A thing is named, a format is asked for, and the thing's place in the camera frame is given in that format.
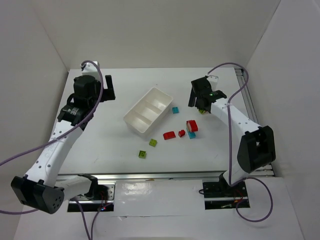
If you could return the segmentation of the green red lego stack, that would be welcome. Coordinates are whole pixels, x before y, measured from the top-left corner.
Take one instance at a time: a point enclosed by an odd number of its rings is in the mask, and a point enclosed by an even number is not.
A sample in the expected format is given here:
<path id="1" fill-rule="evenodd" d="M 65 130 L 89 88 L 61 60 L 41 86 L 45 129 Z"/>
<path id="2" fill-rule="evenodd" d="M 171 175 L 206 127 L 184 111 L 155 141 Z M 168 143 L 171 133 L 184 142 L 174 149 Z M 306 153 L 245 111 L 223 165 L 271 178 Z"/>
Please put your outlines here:
<path id="1" fill-rule="evenodd" d="M 202 115 L 204 115 L 204 114 L 206 114 L 206 113 L 207 113 L 207 111 L 206 111 L 206 110 L 204 110 L 204 109 L 199 109 L 199 110 L 198 110 L 198 112 L 199 112 L 200 114 L 202 114 Z"/>

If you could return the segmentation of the small cyan lego brick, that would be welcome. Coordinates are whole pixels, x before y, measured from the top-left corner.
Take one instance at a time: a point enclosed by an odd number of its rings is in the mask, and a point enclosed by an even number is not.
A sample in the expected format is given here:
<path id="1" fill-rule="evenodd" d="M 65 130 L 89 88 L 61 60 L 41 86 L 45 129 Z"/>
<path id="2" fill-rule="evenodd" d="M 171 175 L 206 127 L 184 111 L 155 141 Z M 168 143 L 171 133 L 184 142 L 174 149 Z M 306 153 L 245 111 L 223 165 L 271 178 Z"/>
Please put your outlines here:
<path id="1" fill-rule="evenodd" d="M 173 107 L 172 108 L 172 113 L 173 114 L 178 114 L 180 111 L 179 111 L 179 108 L 178 107 Z"/>

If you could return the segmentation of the red white round lego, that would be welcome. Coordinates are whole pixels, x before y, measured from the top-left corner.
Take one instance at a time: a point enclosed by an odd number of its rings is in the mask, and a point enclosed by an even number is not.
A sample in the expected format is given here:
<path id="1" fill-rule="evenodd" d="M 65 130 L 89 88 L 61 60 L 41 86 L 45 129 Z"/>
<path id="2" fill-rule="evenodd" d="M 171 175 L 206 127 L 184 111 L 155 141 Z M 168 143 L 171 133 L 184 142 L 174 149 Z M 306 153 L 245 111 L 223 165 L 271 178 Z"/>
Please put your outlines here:
<path id="1" fill-rule="evenodd" d="M 186 127 L 187 127 L 187 130 L 191 133 L 197 132 L 199 130 L 195 120 L 187 120 Z"/>

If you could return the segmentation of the cyan lego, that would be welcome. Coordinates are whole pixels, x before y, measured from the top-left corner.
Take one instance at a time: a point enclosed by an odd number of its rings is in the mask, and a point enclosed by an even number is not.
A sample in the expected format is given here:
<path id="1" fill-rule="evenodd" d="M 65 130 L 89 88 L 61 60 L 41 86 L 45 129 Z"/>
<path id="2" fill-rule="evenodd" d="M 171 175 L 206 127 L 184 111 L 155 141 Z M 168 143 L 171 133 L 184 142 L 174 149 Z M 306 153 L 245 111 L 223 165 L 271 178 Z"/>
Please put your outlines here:
<path id="1" fill-rule="evenodd" d="M 187 132 L 187 134 L 188 134 L 188 137 L 190 138 L 190 139 L 194 139 L 195 137 L 196 137 L 196 134 L 195 134 L 195 132 Z"/>

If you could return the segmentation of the small red lego brick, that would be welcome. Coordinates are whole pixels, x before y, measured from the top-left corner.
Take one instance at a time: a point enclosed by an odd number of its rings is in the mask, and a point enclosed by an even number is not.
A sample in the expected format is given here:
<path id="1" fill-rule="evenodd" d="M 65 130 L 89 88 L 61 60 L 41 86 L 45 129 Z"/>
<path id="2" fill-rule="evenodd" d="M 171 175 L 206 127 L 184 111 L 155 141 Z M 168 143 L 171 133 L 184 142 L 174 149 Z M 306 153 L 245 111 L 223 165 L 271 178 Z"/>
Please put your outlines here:
<path id="1" fill-rule="evenodd" d="M 180 130 L 180 131 L 178 132 L 178 136 L 179 136 L 180 138 L 182 138 L 183 136 L 185 136 L 185 134 L 186 134 L 186 131 L 185 131 L 184 129 L 182 129 L 182 130 Z"/>

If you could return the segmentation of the red curved lego brick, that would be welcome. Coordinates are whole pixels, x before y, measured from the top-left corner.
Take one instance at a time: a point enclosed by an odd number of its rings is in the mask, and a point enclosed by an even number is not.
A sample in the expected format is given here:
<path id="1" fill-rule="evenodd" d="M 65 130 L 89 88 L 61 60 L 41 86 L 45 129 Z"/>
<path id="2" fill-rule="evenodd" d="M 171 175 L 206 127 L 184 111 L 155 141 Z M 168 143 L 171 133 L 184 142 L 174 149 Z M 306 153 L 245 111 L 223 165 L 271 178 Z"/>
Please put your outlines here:
<path id="1" fill-rule="evenodd" d="M 168 132 L 165 132 L 165 133 L 163 134 L 164 140 L 170 140 L 170 139 L 173 139 L 173 138 L 175 138 L 175 137 L 176 137 L 176 134 L 175 134 L 174 131 L 168 131 Z"/>

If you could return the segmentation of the green lego brick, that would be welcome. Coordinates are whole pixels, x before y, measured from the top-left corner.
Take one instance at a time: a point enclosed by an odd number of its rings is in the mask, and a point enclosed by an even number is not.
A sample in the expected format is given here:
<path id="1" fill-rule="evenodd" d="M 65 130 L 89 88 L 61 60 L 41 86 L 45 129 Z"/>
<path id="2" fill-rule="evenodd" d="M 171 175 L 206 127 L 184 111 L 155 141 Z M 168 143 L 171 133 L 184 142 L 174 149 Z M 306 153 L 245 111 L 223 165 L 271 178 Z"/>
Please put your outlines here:
<path id="1" fill-rule="evenodd" d="M 155 139 L 151 139 L 150 141 L 149 141 L 149 145 L 150 146 L 152 146 L 152 147 L 155 147 L 156 145 L 157 145 L 157 140 L 155 140 Z"/>
<path id="2" fill-rule="evenodd" d="M 143 151 L 143 150 L 140 150 L 139 151 L 139 154 L 138 154 L 138 157 L 141 158 L 141 159 L 145 159 L 147 156 L 147 152 L 146 151 Z"/>

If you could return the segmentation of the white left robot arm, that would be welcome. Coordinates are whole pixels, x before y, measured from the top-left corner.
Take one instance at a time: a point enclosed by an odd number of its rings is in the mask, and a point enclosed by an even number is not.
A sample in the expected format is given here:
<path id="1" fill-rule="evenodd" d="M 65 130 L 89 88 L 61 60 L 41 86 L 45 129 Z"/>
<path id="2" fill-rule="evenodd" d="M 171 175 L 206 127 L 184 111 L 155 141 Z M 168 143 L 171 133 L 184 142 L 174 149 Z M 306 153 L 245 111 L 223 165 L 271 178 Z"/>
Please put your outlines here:
<path id="1" fill-rule="evenodd" d="M 91 75 L 74 79 L 74 92 L 61 109 L 48 145 L 24 174 L 15 176 L 11 188 L 21 204 L 48 214 L 54 214 L 63 201 L 83 195 L 93 199 L 101 190 L 106 190 L 92 175 L 82 173 L 76 177 L 57 182 L 58 173 L 74 143 L 92 119 L 90 112 L 96 103 L 115 100 L 111 75 L 105 76 L 106 89 Z"/>

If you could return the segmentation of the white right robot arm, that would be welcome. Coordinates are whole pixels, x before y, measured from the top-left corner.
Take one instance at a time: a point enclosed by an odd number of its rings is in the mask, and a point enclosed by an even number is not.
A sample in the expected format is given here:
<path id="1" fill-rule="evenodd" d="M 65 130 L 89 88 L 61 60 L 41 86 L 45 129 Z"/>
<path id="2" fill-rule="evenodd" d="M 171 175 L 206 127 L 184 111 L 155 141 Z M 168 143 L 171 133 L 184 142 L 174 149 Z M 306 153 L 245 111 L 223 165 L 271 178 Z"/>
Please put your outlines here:
<path id="1" fill-rule="evenodd" d="M 276 159 L 274 132 L 269 126 L 260 126 L 246 117 L 220 90 L 213 90 L 208 77 L 191 81 L 189 107 L 196 107 L 216 116 L 227 125 L 229 143 L 239 140 L 236 160 L 229 161 L 228 170 L 219 176 L 222 190 L 236 186 L 249 174 Z"/>

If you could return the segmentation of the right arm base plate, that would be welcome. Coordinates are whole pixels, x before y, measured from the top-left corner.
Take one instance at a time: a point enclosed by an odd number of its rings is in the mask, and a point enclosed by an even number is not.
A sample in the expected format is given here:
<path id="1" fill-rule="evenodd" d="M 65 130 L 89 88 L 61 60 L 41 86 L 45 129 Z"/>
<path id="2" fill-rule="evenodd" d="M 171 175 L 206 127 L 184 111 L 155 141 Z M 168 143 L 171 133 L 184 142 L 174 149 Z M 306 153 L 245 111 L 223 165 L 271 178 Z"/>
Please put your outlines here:
<path id="1" fill-rule="evenodd" d="M 235 187 L 222 188 L 218 182 L 203 182 L 198 191 L 204 197 L 205 210 L 224 210 L 250 208 L 246 184 L 241 182 Z"/>

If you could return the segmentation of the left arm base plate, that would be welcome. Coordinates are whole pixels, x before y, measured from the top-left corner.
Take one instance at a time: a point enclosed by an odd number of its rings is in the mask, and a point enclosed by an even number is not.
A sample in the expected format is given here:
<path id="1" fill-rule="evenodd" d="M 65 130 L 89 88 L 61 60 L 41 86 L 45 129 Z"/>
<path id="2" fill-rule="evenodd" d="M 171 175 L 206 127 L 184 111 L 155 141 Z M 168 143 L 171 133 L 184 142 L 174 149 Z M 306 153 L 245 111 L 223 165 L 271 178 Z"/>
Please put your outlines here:
<path id="1" fill-rule="evenodd" d="M 102 212 L 113 212 L 115 190 L 115 182 L 99 182 L 99 190 L 93 198 L 78 195 L 75 199 L 79 202 L 85 213 L 97 212 L 99 208 L 102 208 Z"/>

